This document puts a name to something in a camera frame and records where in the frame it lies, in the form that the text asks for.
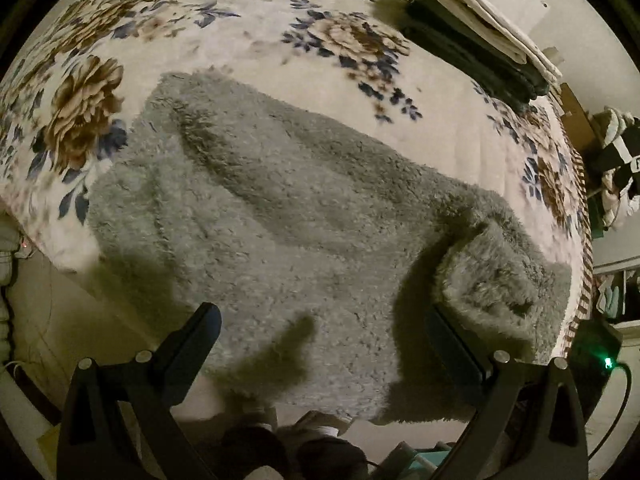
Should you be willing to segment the brown cardboard box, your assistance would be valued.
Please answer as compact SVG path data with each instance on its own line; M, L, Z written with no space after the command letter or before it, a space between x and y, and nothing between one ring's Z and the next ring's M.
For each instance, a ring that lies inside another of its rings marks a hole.
M563 110L561 120L570 143L580 154L594 151L599 147L599 140L589 121L588 114L566 82L562 82L560 89Z

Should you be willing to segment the floral bed blanket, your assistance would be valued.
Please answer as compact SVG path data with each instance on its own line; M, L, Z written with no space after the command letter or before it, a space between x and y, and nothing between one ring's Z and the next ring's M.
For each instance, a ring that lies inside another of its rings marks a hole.
M163 74L219 70L501 195L572 271L582 245L570 141L551 96L523 114L402 36L386 0L62 0L1 83L1 199L59 269L98 256L91 188L134 142Z

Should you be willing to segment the black and white jacket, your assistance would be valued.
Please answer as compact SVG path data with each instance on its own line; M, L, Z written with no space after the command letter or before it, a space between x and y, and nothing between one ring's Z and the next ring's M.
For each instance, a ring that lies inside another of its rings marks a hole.
M600 140L590 169L603 229L618 229L639 211L639 118L606 106L591 125Z

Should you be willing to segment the brown checkered blanket edge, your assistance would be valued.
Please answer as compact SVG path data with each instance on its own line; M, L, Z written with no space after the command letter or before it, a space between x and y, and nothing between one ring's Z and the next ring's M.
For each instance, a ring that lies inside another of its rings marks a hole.
M568 324L562 333L561 356L567 358L570 353L579 324L590 318L591 300L593 296L593 251L592 251L592 235L591 224L588 212L588 200L586 192L586 172L582 156L576 148L570 149L572 155L572 164L578 196L578 212L577 229L580 236L580 244L582 245L582 262L580 263L579 273L579 290L576 299L575 309L568 318Z

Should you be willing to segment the white wardrobe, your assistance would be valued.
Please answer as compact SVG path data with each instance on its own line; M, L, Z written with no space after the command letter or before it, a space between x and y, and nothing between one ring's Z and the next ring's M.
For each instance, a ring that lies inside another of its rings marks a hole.
M594 241L593 311L612 325L639 326L639 223Z

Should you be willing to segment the dark folded pants stack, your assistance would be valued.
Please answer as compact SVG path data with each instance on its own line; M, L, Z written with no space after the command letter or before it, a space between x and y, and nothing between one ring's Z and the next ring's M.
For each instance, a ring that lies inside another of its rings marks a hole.
M525 113L530 101L549 92L550 84L532 62L513 61L437 0L408 0L404 11L406 38L457 67L515 113Z

